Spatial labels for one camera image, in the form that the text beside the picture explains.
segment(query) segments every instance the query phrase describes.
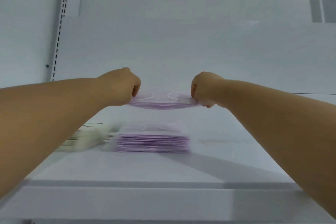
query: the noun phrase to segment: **forearm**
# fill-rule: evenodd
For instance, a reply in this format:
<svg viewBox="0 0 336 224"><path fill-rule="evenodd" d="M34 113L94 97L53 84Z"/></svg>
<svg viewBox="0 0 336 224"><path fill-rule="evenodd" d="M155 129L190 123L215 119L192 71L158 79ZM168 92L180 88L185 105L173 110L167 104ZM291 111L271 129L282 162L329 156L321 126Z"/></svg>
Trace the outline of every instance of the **forearm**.
<svg viewBox="0 0 336 224"><path fill-rule="evenodd" d="M0 198L105 107L93 80L0 89Z"/></svg>
<svg viewBox="0 0 336 224"><path fill-rule="evenodd" d="M232 80L216 96L288 175L336 217L336 105Z"/></svg>

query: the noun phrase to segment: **bare skin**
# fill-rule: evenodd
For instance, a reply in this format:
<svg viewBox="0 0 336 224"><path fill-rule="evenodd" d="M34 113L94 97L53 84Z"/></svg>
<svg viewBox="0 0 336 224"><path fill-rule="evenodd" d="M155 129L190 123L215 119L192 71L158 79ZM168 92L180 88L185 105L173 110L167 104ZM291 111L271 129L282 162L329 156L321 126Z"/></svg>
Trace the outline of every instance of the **bare skin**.
<svg viewBox="0 0 336 224"><path fill-rule="evenodd" d="M0 89L0 198L101 109L128 103L140 84L123 68L98 78ZM232 112L336 218L335 105L208 72L194 78L191 95L208 108Z"/></svg>
<svg viewBox="0 0 336 224"><path fill-rule="evenodd" d="M98 78L0 89L0 199L97 112L128 103L140 85L123 68Z"/></svg>
<svg viewBox="0 0 336 224"><path fill-rule="evenodd" d="M191 95L227 108L283 168L336 218L336 105L202 72Z"/></svg>

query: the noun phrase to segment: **held face mask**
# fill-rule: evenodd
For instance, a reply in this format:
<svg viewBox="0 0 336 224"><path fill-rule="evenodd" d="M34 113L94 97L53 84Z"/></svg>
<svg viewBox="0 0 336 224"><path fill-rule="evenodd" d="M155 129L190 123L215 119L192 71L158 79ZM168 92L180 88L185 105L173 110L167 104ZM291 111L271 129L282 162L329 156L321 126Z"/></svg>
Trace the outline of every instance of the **held face mask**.
<svg viewBox="0 0 336 224"><path fill-rule="evenodd" d="M173 110L198 106L199 103L186 92L139 92L129 105L155 110Z"/></svg>
<svg viewBox="0 0 336 224"><path fill-rule="evenodd" d="M174 122L131 122L118 132L114 150L188 153L189 135L183 125Z"/></svg>

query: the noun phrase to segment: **wall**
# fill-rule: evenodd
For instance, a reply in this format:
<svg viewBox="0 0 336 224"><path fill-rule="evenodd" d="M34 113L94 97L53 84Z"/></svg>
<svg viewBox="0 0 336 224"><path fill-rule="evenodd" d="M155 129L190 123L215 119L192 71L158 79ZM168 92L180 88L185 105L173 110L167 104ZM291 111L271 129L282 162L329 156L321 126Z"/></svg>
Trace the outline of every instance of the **wall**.
<svg viewBox="0 0 336 224"><path fill-rule="evenodd" d="M0 88L45 82L57 0L0 0Z"/></svg>

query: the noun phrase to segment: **person's left hand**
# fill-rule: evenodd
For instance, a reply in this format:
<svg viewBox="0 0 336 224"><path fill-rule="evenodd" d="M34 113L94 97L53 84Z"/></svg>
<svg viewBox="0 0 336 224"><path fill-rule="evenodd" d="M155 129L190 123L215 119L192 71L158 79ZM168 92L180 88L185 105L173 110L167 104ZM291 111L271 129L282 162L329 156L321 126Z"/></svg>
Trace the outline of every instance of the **person's left hand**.
<svg viewBox="0 0 336 224"><path fill-rule="evenodd" d="M96 78L96 90L102 93L102 101L106 106L128 104L138 94L141 86L139 77L128 67L113 70Z"/></svg>

